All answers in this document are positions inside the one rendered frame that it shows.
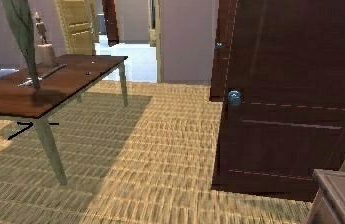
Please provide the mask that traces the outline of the blue round door knob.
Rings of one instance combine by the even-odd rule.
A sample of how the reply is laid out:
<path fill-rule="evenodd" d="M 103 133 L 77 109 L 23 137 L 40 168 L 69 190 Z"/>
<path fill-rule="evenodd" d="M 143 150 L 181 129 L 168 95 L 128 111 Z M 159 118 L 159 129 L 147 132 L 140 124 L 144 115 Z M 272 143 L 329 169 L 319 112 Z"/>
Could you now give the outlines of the blue round door knob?
<path fill-rule="evenodd" d="M 241 93 L 237 90 L 232 90 L 228 93 L 228 103 L 232 106 L 239 106 L 241 104 Z"/>

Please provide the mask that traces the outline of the dark red room door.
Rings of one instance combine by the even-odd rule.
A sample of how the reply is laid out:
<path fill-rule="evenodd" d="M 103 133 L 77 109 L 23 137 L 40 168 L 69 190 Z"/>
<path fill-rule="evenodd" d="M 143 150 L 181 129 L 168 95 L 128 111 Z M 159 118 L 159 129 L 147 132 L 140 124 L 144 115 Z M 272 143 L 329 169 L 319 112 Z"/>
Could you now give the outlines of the dark red room door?
<path fill-rule="evenodd" d="M 116 17 L 115 0 L 102 0 L 108 45 L 119 43 L 118 24 Z"/>

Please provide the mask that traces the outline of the dark brown room door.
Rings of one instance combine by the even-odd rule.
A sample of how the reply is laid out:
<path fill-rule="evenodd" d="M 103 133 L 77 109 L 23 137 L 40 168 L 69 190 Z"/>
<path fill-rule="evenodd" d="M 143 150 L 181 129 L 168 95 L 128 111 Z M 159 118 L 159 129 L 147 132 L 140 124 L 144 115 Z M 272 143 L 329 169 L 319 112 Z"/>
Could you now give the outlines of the dark brown room door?
<path fill-rule="evenodd" d="M 311 201 L 345 160 L 345 0 L 218 0 L 212 187 Z M 241 104 L 228 93 L 241 93 Z"/>

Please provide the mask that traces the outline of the yellow wooden shelf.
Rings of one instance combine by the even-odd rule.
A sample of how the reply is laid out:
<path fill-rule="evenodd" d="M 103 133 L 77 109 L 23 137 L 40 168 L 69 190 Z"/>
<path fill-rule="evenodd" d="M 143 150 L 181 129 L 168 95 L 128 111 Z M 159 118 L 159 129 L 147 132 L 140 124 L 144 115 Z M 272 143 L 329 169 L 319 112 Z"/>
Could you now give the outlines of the yellow wooden shelf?
<path fill-rule="evenodd" d="M 68 54 L 95 55 L 99 40 L 93 0 L 53 0 Z"/>

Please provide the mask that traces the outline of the grey pen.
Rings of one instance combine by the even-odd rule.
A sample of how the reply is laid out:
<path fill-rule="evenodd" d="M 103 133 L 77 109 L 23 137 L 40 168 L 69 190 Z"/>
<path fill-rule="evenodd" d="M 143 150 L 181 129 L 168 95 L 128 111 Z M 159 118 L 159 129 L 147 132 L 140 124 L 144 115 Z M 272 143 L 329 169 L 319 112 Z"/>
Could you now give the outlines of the grey pen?
<path fill-rule="evenodd" d="M 44 75 L 39 76 L 38 77 L 39 82 L 42 81 L 43 79 L 46 79 L 46 78 L 52 76 L 54 73 L 56 73 L 57 71 L 65 68 L 65 67 L 67 67 L 67 64 L 61 64 L 61 65 L 55 67 L 54 69 L 50 70 L 49 72 L 45 73 Z M 34 85 L 33 81 L 31 79 L 28 79 L 27 81 L 18 84 L 17 87 L 32 86 L 32 85 Z"/>

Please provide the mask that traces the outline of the brown wooden table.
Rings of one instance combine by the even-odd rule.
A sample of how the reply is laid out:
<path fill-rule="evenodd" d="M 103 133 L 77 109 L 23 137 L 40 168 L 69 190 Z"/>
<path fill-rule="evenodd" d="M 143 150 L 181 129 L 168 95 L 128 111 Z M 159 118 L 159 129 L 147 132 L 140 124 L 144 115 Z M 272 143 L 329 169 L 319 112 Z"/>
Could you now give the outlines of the brown wooden table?
<path fill-rule="evenodd" d="M 33 124 L 55 176 L 61 185 L 66 175 L 48 118 L 79 98 L 114 70 L 119 71 L 122 94 L 127 94 L 124 56 L 68 54 L 57 58 L 64 67 L 40 82 L 25 86 L 26 69 L 0 78 L 0 119 Z"/>

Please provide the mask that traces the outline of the brown figure statue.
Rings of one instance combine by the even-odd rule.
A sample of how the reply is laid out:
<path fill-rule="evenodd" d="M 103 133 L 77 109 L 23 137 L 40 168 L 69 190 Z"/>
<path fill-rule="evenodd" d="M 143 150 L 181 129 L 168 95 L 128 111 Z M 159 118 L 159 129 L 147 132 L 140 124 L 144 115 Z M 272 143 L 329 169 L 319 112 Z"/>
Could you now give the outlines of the brown figure statue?
<path fill-rule="evenodd" d="M 41 43 L 38 45 L 38 50 L 41 56 L 42 64 L 48 67 L 54 67 L 56 65 L 55 53 L 53 45 L 47 41 L 45 24 L 38 12 L 35 13 L 34 19 L 41 41 Z"/>

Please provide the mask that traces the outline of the green plant leaf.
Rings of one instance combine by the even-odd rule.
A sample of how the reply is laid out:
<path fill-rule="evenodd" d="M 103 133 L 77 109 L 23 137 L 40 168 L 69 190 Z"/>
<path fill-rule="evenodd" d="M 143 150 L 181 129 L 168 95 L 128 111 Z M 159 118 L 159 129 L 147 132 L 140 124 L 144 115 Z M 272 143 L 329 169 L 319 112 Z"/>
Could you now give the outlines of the green plant leaf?
<path fill-rule="evenodd" d="M 26 61 L 33 86 L 39 90 L 36 67 L 34 27 L 28 0 L 1 0 L 12 34 Z"/>

